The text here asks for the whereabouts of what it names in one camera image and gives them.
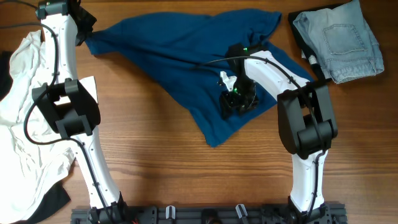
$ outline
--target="black fabric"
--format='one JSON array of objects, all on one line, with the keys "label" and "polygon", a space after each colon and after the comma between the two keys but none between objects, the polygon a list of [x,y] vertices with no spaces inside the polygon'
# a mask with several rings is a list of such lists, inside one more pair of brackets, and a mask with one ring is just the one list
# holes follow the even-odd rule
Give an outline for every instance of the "black fabric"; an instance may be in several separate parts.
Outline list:
[{"label": "black fabric", "polygon": [[[305,43],[305,41],[303,40],[303,37],[301,36],[300,32],[294,26],[293,21],[297,18],[297,16],[301,12],[311,12],[311,11],[317,11],[317,10],[320,10],[320,9],[334,9],[334,8],[336,8],[338,6],[341,6],[341,5],[343,5],[343,4],[342,3],[340,3],[340,4],[332,4],[332,5],[329,5],[329,6],[321,6],[321,7],[316,7],[316,8],[312,8],[312,9],[307,9],[307,10],[302,10],[302,11],[289,13],[289,16],[288,16],[287,20],[289,21],[290,28],[292,29],[294,39],[295,39],[297,45],[303,51],[305,57],[307,58],[307,61],[308,61],[308,58],[310,58],[311,55],[313,55],[315,58],[317,58],[317,60],[318,60],[318,57],[315,54],[315,52]],[[313,72],[315,73],[315,75],[317,76],[317,78],[319,80],[324,80],[325,79],[325,75],[323,74],[321,66],[318,63],[312,64],[311,65],[311,69],[313,70]]]},{"label": "black fabric", "polygon": [[70,201],[67,191],[62,187],[61,182],[54,184],[44,195],[39,207],[33,215],[26,221],[18,222],[21,224],[39,223],[52,216]]},{"label": "black fabric", "polygon": [[0,101],[6,97],[12,86],[9,66],[11,55],[12,52],[2,52],[0,54]]}]

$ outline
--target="white fabric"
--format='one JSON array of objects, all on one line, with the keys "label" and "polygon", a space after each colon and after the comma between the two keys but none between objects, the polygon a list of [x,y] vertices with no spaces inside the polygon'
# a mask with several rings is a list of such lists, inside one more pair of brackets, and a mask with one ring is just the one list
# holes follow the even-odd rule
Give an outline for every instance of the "white fabric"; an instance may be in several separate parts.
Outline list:
[{"label": "white fabric", "polygon": [[[52,71],[45,67],[45,44],[40,43],[40,35],[41,30],[29,33],[12,55],[10,74],[14,82],[0,101],[0,223],[28,219],[51,186],[68,175],[75,158],[74,142],[38,146],[24,135],[23,122],[33,103],[32,89],[52,80]],[[36,141],[60,138],[37,108],[30,116],[28,130]]]}]

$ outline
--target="blue shirt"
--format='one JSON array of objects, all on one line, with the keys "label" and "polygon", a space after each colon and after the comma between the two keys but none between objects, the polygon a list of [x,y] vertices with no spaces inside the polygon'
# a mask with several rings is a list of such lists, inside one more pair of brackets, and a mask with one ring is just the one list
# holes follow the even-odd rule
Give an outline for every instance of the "blue shirt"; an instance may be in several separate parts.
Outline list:
[{"label": "blue shirt", "polygon": [[217,84],[220,71],[235,75],[227,62],[190,70],[194,65],[224,58],[228,47],[248,47],[261,42],[276,60],[301,77],[310,75],[268,38],[281,18],[279,12],[244,9],[217,16],[161,12],[125,19],[109,29],[95,32],[86,40],[93,55],[120,52],[156,80],[180,105],[188,109],[205,135],[216,147],[248,121],[276,104],[261,86],[256,87],[259,105],[241,116],[221,119],[219,97],[224,88]]}]

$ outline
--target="wooden table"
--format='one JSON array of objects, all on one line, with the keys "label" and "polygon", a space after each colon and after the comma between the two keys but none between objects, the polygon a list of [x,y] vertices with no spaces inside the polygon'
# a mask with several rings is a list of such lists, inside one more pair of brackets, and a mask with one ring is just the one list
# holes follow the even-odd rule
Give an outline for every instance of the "wooden table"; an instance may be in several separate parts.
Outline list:
[{"label": "wooden table", "polygon": [[[271,42],[310,71],[300,58],[287,14],[332,0],[129,1],[83,0],[95,30],[141,14],[176,11],[215,15],[248,7],[280,11]],[[385,71],[330,85],[339,134],[325,164],[326,201],[345,203],[349,223],[398,222],[398,1],[361,1],[380,42]],[[0,26],[35,21],[32,9],[0,6]],[[15,50],[30,30],[0,30],[0,50]],[[284,203],[292,188],[292,161],[280,142],[276,108],[211,148],[190,113],[134,64],[118,54],[94,57],[76,49],[80,78],[94,75],[101,110],[100,139],[111,175],[129,205],[260,205]],[[68,223],[71,209],[87,207],[88,192],[75,163],[64,187],[72,201],[44,223]]]}]

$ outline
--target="blue denim jeans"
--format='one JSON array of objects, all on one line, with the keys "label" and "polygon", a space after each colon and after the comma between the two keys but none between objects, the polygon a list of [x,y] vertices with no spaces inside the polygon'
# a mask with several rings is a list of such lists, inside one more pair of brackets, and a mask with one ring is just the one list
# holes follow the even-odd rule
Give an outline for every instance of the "blue denim jeans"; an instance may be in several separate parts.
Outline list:
[{"label": "blue denim jeans", "polygon": [[343,83],[384,71],[379,43],[363,18],[359,0],[302,12],[293,24],[317,55],[326,78]]}]

